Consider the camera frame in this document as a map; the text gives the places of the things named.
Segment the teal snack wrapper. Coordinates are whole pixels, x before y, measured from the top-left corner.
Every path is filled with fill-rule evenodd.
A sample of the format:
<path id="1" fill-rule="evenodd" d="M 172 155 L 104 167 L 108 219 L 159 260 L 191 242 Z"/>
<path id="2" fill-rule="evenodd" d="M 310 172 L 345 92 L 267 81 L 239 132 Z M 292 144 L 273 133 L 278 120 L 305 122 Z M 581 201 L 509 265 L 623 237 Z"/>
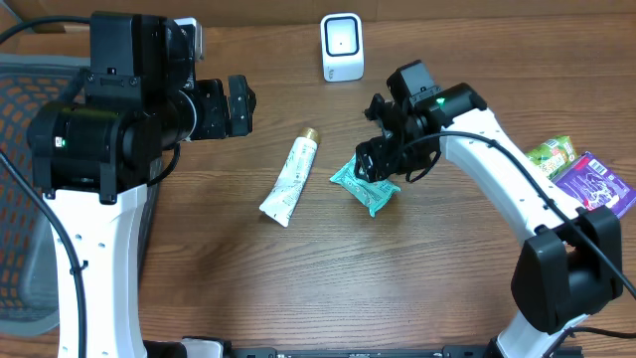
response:
<path id="1" fill-rule="evenodd" d="M 359 179 L 355 174 L 356 155 L 331 178 L 332 183 L 338 184 L 351 193 L 368 210 L 372 218 L 391 199 L 394 193 L 401 191 L 401 188 L 390 180 L 369 183 Z"/>

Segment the white tube gold cap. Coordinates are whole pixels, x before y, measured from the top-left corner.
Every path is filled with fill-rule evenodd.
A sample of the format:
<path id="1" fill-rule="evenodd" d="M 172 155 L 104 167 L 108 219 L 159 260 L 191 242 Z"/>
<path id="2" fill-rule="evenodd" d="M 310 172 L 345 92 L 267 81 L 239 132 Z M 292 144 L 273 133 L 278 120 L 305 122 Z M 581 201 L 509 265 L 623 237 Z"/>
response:
<path id="1" fill-rule="evenodd" d="M 320 143 L 319 132 L 304 127 L 294 140 L 286 161 L 259 210 L 287 228 L 299 197 L 309 177 Z"/>

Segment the green juice pouch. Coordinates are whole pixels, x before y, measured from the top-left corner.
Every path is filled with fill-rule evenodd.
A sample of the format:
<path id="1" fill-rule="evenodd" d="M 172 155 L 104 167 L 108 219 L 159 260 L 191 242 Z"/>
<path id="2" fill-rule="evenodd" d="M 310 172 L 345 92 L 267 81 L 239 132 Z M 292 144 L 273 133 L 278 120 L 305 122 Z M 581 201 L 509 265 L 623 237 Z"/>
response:
<path id="1" fill-rule="evenodd" d="M 558 135 L 526 153 L 528 159 L 549 179 L 554 179 L 578 157 L 569 136 Z"/>

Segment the purple pad package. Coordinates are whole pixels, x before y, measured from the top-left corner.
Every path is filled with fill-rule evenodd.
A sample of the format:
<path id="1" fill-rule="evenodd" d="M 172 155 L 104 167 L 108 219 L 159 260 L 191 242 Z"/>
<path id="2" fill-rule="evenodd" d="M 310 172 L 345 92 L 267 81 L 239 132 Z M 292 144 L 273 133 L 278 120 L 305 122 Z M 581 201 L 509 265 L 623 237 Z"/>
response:
<path id="1" fill-rule="evenodd" d="M 606 206 L 621 218 L 635 205 L 635 189 L 588 151 L 553 182 L 587 210 Z"/>

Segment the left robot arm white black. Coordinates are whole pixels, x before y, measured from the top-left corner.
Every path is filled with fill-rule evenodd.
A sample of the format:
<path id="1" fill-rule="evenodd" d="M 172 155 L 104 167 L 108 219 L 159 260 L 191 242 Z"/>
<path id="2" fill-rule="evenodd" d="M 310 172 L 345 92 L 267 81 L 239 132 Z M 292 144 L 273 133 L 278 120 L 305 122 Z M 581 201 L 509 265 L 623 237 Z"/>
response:
<path id="1" fill-rule="evenodd" d="M 166 150 L 246 136 L 256 97 L 242 75 L 200 81 L 193 18 L 96 12 L 83 102 L 45 104 L 28 127 L 33 178 L 51 224 L 62 357 L 224 357 L 215 338 L 145 340 L 138 242 Z"/>

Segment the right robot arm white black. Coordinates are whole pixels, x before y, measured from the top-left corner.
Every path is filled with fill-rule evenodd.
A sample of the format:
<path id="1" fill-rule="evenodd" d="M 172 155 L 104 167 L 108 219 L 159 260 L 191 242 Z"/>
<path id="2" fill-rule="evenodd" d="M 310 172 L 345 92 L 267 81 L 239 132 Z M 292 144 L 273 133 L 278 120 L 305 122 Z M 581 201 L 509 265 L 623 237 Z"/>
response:
<path id="1" fill-rule="evenodd" d="M 606 207 L 587 209 L 551 182 L 511 141 L 470 85 L 440 87 L 424 63 L 398 68 L 389 97 L 365 117 L 381 134 L 357 146 L 355 175 L 414 182 L 440 159 L 467 174 L 508 223 L 521 252 L 511 281 L 518 311 L 485 347 L 487 357 L 558 357 L 632 284 L 622 271 L 622 231 Z"/>

